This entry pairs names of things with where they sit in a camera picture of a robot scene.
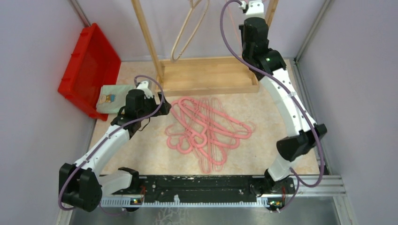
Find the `beige plastic hanger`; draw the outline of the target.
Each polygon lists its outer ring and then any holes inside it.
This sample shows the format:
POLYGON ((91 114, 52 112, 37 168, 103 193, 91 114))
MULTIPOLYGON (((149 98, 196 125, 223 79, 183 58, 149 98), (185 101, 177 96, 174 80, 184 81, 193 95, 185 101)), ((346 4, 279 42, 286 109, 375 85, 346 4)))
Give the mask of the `beige plastic hanger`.
POLYGON ((189 9, 171 48, 170 61, 172 63, 179 61, 184 55, 201 27, 210 6, 209 0, 189 0, 188 2, 189 9))

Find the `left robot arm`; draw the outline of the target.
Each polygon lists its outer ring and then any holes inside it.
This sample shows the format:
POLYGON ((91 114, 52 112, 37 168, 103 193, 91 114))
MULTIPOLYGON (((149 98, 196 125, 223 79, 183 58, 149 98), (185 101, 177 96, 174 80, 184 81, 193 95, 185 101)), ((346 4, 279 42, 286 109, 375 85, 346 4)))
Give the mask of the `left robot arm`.
POLYGON ((120 190, 135 194, 141 182, 136 170, 122 167, 116 172, 102 176, 101 172, 109 160, 141 128, 141 122, 152 117, 167 115, 171 104, 163 89, 158 92, 160 103, 149 88, 148 81, 136 84, 125 99, 102 138, 80 159, 65 163, 59 170, 58 205, 68 211, 75 208, 87 212, 95 210, 104 196, 120 190))

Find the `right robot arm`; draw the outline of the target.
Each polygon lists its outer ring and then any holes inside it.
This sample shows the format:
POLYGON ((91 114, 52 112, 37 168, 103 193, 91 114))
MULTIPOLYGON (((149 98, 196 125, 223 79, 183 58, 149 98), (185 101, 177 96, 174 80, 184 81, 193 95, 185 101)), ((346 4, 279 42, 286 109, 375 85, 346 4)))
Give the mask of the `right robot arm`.
POLYGON ((271 95, 286 126, 287 137, 277 141, 278 154, 265 171, 264 187, 277 193, 283 180, 291 173, 296 160, 316 147, 319 151, 321 169, 325 169, 321 139, 327 128, 318 124, 307 112, 289 78, 287 66, 277 50, 269 48, 268 30, 261 0, 240 1, 245 15, 239 26, 242 41, 242 60, 262 82, 271 95))

